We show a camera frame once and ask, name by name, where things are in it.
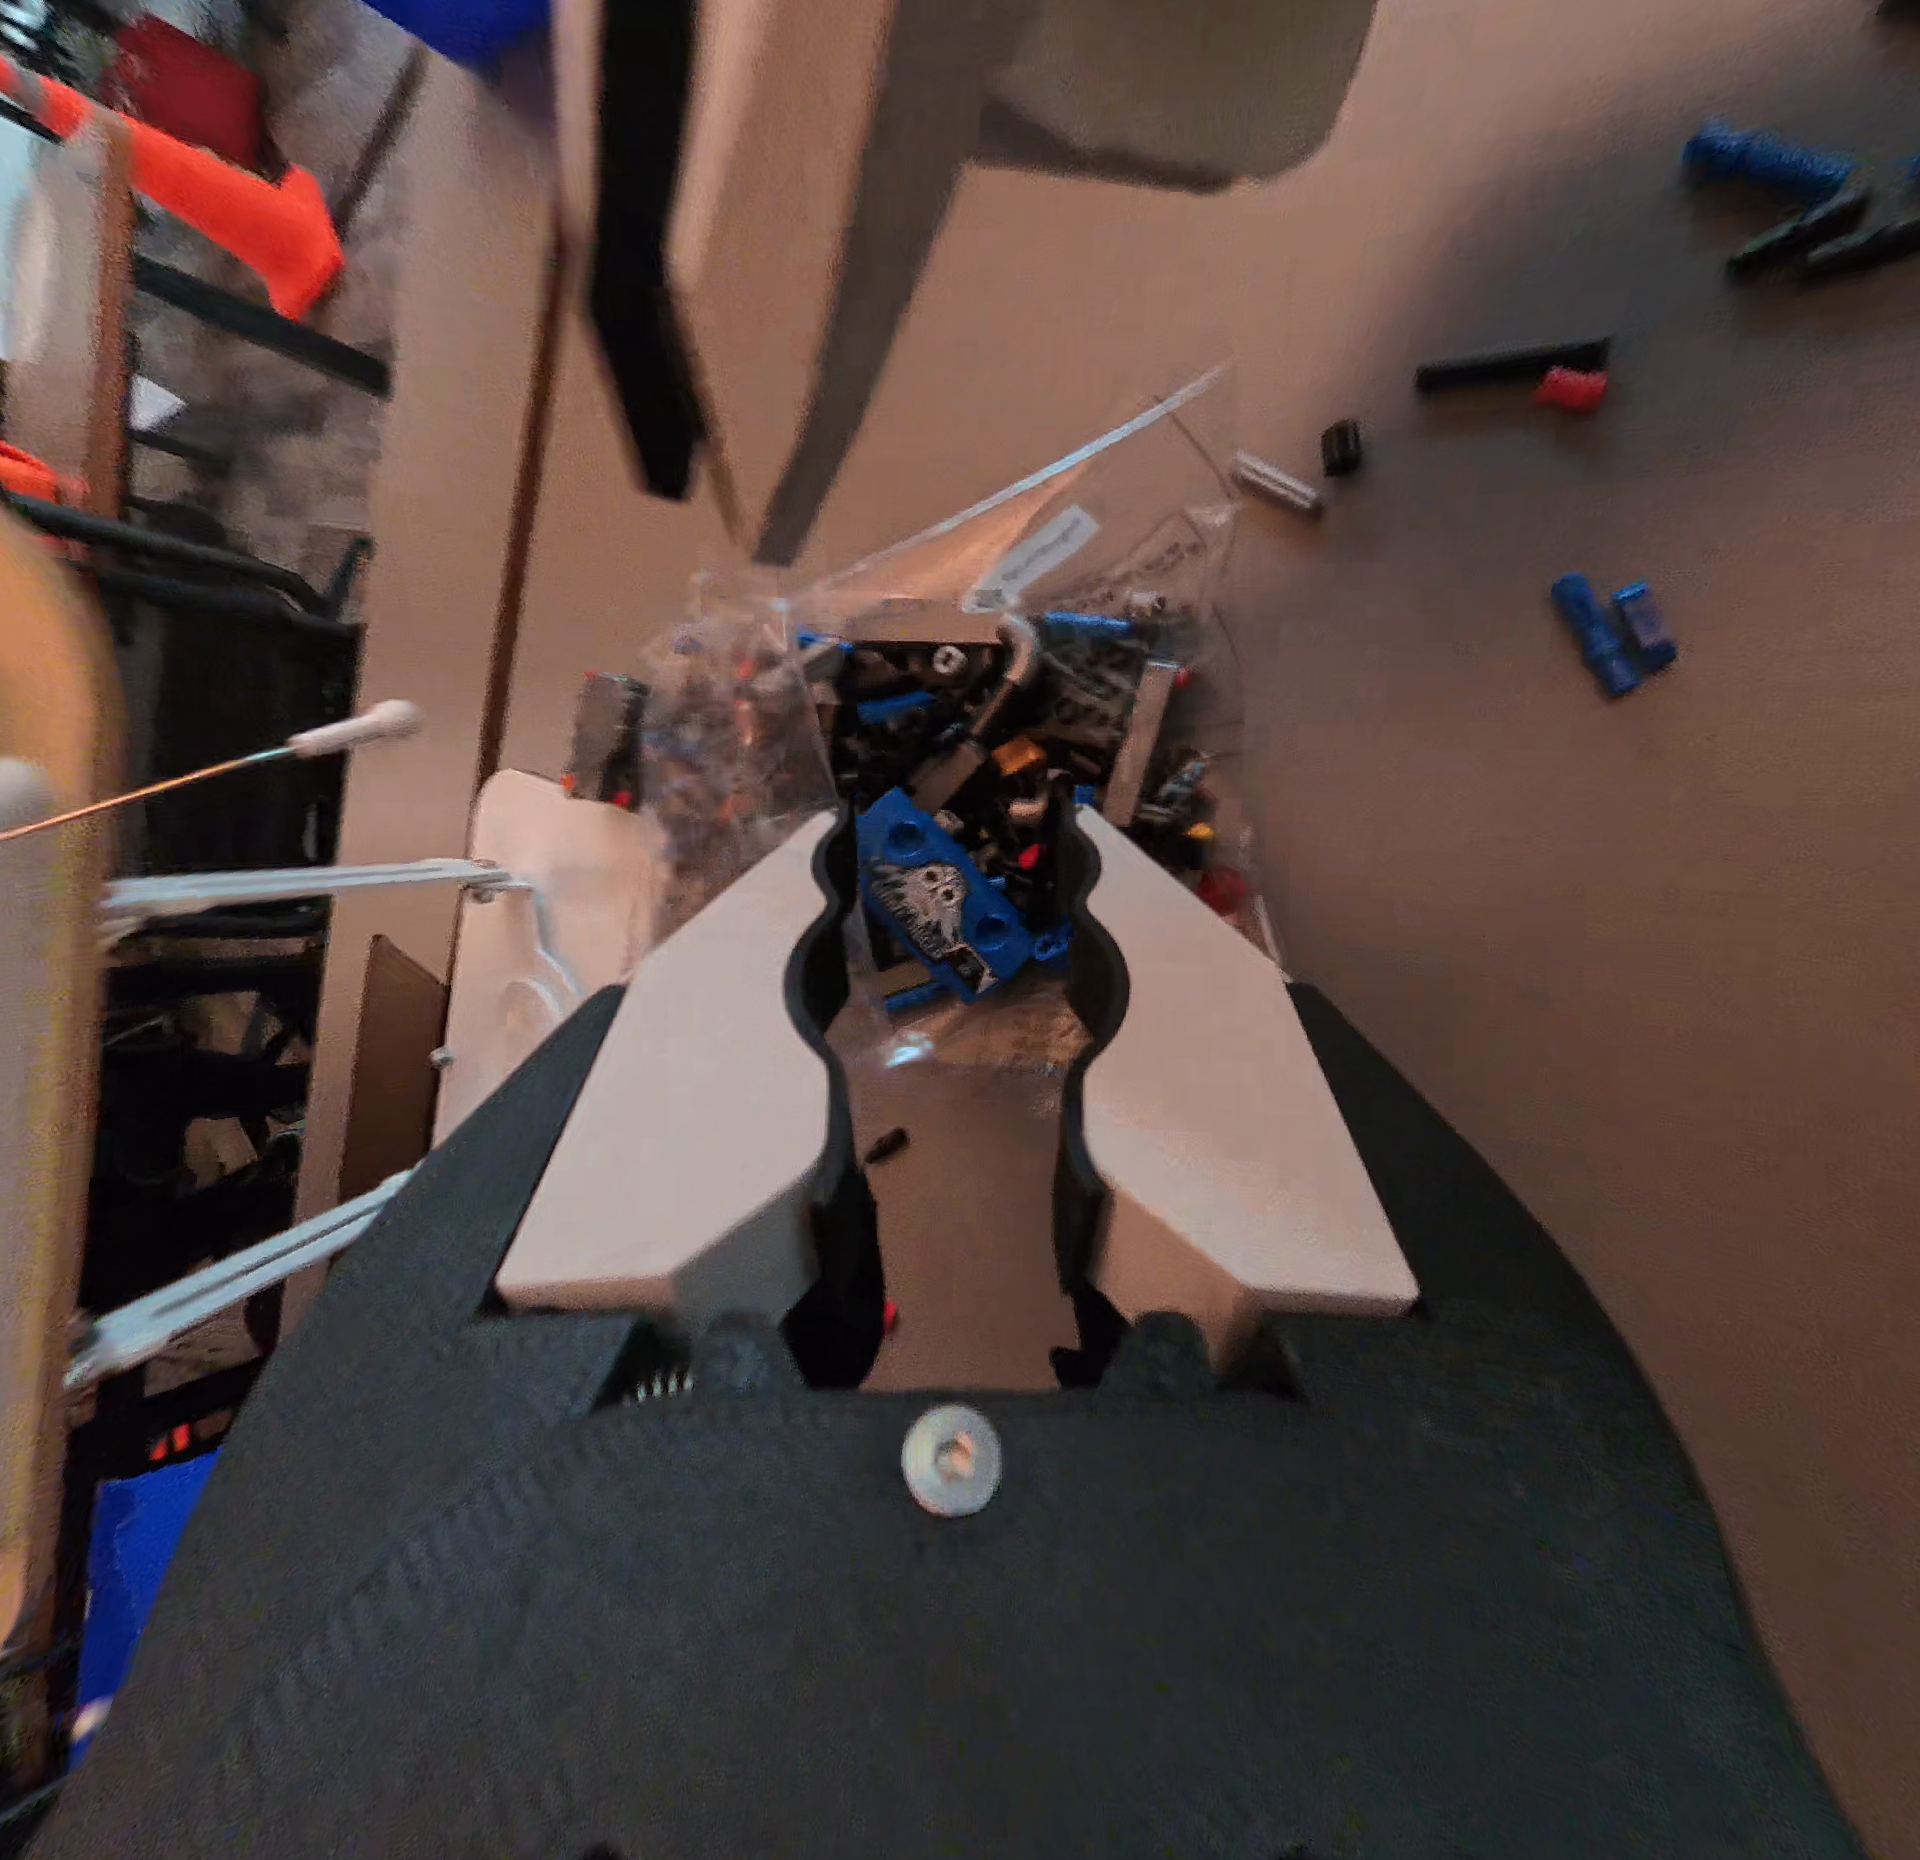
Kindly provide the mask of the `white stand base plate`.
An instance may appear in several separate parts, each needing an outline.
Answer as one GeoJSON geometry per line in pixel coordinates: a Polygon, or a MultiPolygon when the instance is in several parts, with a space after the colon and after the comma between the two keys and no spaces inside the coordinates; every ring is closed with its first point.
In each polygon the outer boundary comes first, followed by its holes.
{"type": "Polygon", "coordinates": [[[461,899],[430,1143],[446,1143],[568,1018],[624,985],[660,937],[666,846],[650,811],[503,770],[482,789],[461,899]]]}

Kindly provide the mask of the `grey desk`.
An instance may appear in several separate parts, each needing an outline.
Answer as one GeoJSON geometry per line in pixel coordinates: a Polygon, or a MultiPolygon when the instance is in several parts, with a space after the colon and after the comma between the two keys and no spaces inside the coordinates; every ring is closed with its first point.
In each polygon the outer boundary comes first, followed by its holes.
{"type": "Polygon", "coordinates": [[[413,738],[353,756],[353,862],[455,856],[492,773],[533,523],[558,305],[547,125],[428,61],[401,143],[394,380],[371,488],[359,693],[416,707],[413,738]]]}
{"type": "Polygon", "coordinates": [[[1707,121],[1904,207],[1881,0],[1381,0],[1322,150],[1181,197],[974,169],[809,545],[832,571],[1233,367],[1240,770],[1290,971],[1548,1226],[1716,1504],[1876,1856],[1917,1856],[1917,260],[1734,286],[1707,121]],[[1426,361],[1613,336],[1590,417],[1426,361]],[[1553,583],[1649,583],[1609,699],[1553,583]]]}

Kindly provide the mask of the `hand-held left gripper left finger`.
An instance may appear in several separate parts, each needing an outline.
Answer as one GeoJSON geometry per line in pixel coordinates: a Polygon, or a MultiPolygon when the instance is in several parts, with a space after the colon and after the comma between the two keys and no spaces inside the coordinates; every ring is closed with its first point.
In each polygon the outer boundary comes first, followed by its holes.
{"type": "Polygon", "coordinates": [[[495,1275],[517,1312],[703,1332],[809,1297],[859,1318],[859,1158],[828,1029],[849,1001],[845,812],[637,965],[495,1275]]]}

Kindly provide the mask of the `long black axle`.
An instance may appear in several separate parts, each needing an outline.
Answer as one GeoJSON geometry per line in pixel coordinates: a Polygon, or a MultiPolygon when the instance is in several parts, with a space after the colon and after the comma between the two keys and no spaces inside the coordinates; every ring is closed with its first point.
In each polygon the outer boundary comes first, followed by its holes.
{"type": "Polygon", "coordinates": [[[1555,370],[1596,375],[1611,367],[1614,336],[1579,336],[1524,347],[1476,351],[1425,361],[1413,370],[1422,398],[1497,386],[1536,386],[1555,370]]]}

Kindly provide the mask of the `orange traffic cone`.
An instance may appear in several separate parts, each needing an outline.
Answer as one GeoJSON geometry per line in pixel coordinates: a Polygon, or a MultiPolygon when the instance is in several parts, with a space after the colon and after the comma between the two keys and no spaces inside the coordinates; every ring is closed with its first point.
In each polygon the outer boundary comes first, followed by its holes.
{"type": "Polygon", "coordinates": [[[289,166],[272,182],[37,74],[10,54],[2,56],[2,95],[61,143],[95,126],[107,128],[127,149],[132,193],[244,264],[278,317],[307,322],[338,282],[342,241],[325,190],[307,169],[289,166]]]}

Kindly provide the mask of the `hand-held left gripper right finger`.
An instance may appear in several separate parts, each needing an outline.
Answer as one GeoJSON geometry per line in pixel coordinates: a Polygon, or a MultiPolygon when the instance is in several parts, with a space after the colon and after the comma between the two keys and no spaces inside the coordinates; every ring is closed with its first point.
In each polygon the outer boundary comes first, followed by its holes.
{"type": "Polygon", "coordinates": [[[1217,1374],[1268,1320],[1404,1320],[1422,1290],[1282,969],[1095,808],[1059,837],[1066,1005],[1054,1266],[1065,1376],[1155,1317],[1217,1374]]]}

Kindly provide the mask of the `clear bag of toy bricks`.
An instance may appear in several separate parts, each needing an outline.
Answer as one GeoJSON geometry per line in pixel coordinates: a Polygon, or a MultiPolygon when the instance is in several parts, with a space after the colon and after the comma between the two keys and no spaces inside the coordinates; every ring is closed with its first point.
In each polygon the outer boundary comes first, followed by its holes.
{"type": "MultiPolygon", "coordinates": [[[[677,932],[812,817],[902,790],[1014,901],[1069,924],[1059,839],[1095,808],[1262,954],[1226,606],[1240,505],[1236,375],[1219,365],[985,501],[839,573],[697,583],[652,638],[642,804],[677,932]]],[[[867,909],[856,1001],[894,1063],[1061,1073],[1080,1044],[1069,956],[968,1005],[867,909]]]]}

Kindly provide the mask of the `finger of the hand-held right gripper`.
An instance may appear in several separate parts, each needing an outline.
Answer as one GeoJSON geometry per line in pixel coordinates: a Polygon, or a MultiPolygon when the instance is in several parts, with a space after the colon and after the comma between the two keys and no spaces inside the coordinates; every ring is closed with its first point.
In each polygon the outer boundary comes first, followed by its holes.
{"type": "Polygon", "coordinates": [[[1381,0],[891,0],[827,332],[753,531],[797,563],[968,166],[1210,197],[1329,143],[1381,0]]]}
{"type": "Polygon", "coordinates": [[[761,540],[901,0],[550,0],[558,204],[640,487],[761,540]]]}

